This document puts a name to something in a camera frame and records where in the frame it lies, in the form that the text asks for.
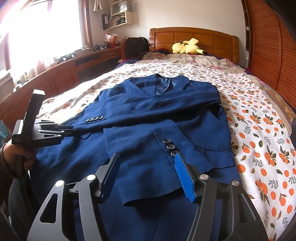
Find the person left hand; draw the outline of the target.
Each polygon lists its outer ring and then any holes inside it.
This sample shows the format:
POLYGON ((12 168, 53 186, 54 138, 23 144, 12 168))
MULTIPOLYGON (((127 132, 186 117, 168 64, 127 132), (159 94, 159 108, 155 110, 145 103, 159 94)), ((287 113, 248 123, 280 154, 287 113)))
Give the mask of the person left hand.
POLYGON ((1 168, 14 178, 21 179, 34 166, 37 151, 12 144, 10 140, 1 148, 1 168))

